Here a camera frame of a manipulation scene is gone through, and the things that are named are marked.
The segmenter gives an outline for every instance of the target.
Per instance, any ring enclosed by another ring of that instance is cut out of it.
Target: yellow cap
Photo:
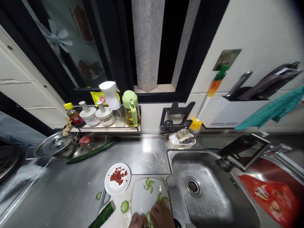
[[[66,110],[69,110],[69,109],[74,108],[74,106],[73,106],[72,103],[66,103],[66,104],[64,104],[63,106],[66,108]]]

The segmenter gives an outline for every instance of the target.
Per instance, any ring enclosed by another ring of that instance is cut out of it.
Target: sink drain
[[[188,192],[193,195],[194,197],[201,197],[203,194],[203,189],[202,189],[202,185],[200,184],[200,182],[194,178],[194,177],[187,177],[186,181],[186,188],[188,190]]]

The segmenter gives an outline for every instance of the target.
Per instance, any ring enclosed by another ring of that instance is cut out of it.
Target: stainless steel countertop
[[[205,134],[193,148],[222,148],[237,136]],[[122,162],[131,174],[171,174],[166,150],[166,137],[126,136],[110,149],[77,164],[53,159],[2,227],[87,228],[97,216],[100,201],[95,197],[104,191],[104,178],[111,166]]]

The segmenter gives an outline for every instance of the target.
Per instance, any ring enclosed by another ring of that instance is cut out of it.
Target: brush
[[[192,119],[192,124],[190,125],[190,129],[197,131],[200,129],[201,125],[202,125],[202,121],[200,120],[200,117],[202,116],[205,108],[207,107],[207,105],[209,104],[211,98],[214,96],[215,92],[218,90],[220,84],[222,83],[222,80],[224,79],[224,77],[226,76],[226,71],[228,69],[229,65],[224,65],[221,67],[221,70],[217,73],[217,75],[215,76],[211,87],[208,91],[207,97],[205,99],[205,102],[203,104],[202,109],[199,112],[199,115],[197,116],[197,118],[193,118]]]

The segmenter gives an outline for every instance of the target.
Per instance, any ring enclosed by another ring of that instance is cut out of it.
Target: plate
[[[110,181],[111,175],[114,173],[116,168],[121,167],[121,171],[125,172],[127,171],[127,176],[122,177],[123,183],[119,185],[116,181]],[[121,193],[123,193],[129,186],[131,180],[131,172],[129,167],[126,164],[123,163],[117,163],[113,165],[107,174],[105,175],[104,179],[104,188],[107,191],[107,193],[111,196],[118,196]]]
[[[164,182],[157,178],[149,178],[154,181],[152,184],[153,191],[146,190],[144,185],[146,185],[147,178],[137,180],[133,186],[132,199],[131,199],[131,215],[138,213],[140,215],[146,215],[151,208],[154,206],[155,202],[158,201],[158,194],[161,193],[162,197],[167,197],[168,192]],[[170,203],[166,203],[166,206],[171,209]]]

